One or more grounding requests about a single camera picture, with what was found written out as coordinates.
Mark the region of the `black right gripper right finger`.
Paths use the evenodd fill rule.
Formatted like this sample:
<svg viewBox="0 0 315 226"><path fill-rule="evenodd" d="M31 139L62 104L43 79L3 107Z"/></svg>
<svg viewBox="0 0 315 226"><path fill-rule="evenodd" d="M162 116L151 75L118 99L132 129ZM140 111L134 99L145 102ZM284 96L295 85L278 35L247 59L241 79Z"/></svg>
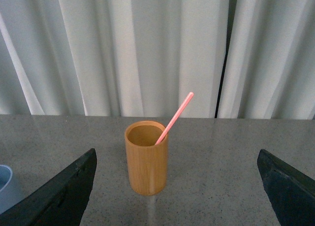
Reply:
<svg viewBox="0 0 315 226"><path fill-rule="evenodd" d="M315 181L261 149L257 167L263 187L282 226L315 224Z"/></svg>

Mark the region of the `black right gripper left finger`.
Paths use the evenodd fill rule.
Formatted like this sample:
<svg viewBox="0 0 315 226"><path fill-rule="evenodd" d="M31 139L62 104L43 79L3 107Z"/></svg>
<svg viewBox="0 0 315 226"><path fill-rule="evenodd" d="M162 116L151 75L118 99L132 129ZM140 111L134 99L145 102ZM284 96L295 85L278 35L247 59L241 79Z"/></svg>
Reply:
<svg viewBox="0 0 315 226"><path fill-rule="evenodd" d="M78 226L87 208L97 166L88 150L0 216L2 226Z"/></svg>

